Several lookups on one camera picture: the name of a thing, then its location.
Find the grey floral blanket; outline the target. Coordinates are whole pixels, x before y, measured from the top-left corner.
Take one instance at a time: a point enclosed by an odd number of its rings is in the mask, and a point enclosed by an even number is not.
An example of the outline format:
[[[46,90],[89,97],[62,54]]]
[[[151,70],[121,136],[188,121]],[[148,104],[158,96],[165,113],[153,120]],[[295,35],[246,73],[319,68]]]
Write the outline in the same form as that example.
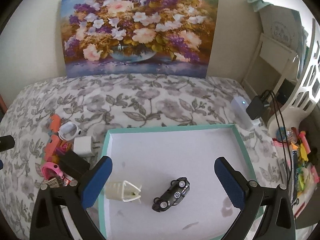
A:
[[[232,79],[155,74],[58,77],[24,87],[1,120],[1,135],[15,139],[15,147],[1,153],[1,212],[14,236],[29,237],[53,114],[99,142],[114,128],[234,123],[258,183],[277,186],[282,179],[267,128],[244,128],[231,109],[236,96],[248,98]]]

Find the white smartwatch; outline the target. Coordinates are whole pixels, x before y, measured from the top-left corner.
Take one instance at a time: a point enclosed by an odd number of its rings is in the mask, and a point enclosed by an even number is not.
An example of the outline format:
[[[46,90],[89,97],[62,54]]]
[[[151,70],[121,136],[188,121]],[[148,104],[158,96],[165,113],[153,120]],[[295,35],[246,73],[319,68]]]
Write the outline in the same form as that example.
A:
[[[79,126],[71,121],[63,124],[58,130],[58,136],[61,140],[71,141],[82,133]]]

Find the white shelf unit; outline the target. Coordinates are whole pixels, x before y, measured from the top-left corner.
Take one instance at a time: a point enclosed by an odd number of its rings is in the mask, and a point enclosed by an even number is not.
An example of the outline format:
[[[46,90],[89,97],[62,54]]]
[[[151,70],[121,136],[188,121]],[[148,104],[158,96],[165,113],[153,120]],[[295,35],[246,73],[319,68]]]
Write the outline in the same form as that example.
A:
[[[263,31],[241,83],[250,98],[266,89],[277,93],[285,81],[297,83],[308,38],[298,11],[272,4],[261,4],[255,11]]]

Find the black toy car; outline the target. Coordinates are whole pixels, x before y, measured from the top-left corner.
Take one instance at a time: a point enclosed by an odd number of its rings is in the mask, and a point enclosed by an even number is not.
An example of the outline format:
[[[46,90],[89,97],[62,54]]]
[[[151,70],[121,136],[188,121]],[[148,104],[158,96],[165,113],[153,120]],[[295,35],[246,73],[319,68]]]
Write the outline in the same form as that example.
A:
[[[190,183],[186,177],[172,180],[167,191],[153,200],[153,211],[164,212],[172,206],[180,204],[183,198],[189,193],[189,190]]]

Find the colourful stationery pile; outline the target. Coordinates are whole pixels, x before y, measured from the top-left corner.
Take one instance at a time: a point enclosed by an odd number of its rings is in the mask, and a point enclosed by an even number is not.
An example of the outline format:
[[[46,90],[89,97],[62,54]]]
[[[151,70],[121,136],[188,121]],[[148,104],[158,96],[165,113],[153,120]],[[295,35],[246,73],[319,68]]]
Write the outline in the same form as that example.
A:
[[[316,153],[307,141],[306,131],[280,127],[273,144],[279,151],[278,166],[289,191],[295,218],[304,211],[319,186]]]

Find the black charger block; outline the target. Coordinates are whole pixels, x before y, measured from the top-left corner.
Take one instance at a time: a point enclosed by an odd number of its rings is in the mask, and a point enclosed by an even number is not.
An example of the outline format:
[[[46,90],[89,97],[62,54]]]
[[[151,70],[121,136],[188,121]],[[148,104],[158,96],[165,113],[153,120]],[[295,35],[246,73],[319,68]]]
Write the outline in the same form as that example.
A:
[[[72,178],[79,180],[89,170],[90,163],[78,156],[72,150],[59,156],[60,170]]]

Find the teal rimmed white tray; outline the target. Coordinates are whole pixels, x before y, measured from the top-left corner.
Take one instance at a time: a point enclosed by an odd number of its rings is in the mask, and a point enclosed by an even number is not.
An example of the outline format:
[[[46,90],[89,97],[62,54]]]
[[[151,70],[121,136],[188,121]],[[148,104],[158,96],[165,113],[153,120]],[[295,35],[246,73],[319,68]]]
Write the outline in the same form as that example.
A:
[[[239,210],[227,202],[214,163],[224,157],[247,180],[255,173],[234,125],[120,128],[109,130],[102,155],[112,159],[109,182],[141,187],[134,202],[98,198],[101,233],[107,239],[221,239]],[[152,209],[171,181],[186,177],[190,190],[165,212]]]

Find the black plugged adapter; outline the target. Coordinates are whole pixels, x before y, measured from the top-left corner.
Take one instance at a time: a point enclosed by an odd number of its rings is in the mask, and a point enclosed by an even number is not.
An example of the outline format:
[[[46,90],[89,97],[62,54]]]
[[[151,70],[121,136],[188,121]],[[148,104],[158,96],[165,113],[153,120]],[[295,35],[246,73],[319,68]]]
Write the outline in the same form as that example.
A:
[[[259,119],[262,114],[267,110],[270,103],[268,101],[271,92],[265,90],[261,95],[256,95],[249,106],[246,108],[246,113],[251,120]]]

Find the cream plastic toy piece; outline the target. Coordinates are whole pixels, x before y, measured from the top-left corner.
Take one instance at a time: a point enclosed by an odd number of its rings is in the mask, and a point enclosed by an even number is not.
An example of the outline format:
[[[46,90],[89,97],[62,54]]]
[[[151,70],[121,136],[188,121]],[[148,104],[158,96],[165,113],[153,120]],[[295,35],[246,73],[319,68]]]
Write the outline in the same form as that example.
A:
[[[137,187],[127,180],[107,182],[105,184],[105,197],[121,202],[133,202],[141,198],[141,186]]]

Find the white ornate photo frame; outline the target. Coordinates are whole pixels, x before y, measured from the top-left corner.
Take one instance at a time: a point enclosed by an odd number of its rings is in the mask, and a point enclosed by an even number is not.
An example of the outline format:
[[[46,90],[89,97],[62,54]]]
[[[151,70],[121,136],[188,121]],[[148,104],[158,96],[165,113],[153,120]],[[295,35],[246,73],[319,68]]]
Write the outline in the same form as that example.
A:
[[[271,137],[275,137],[278,127],[298,128],[319,102],[319,24],[312,20],[310,48],[303,72],[280,111],[272,115],[267,127]]]

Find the floral canvas painting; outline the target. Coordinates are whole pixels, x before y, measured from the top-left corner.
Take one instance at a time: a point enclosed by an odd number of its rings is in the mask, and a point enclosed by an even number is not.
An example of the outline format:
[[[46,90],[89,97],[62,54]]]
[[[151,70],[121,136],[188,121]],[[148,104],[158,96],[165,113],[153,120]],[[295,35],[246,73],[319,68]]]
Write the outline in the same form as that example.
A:
[[[68,77],[172,74],[203,78],[219,0],[61,0]]]

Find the white charger cube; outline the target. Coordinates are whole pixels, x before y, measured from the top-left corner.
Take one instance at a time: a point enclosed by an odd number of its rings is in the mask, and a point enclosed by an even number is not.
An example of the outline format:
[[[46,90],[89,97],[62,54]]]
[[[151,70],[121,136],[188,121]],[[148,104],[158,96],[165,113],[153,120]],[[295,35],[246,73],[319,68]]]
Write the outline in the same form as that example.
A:
[[[73,142],[73,152],[80,157],[95,156],[100,148],[100,142],[92,136],[76,137]]]

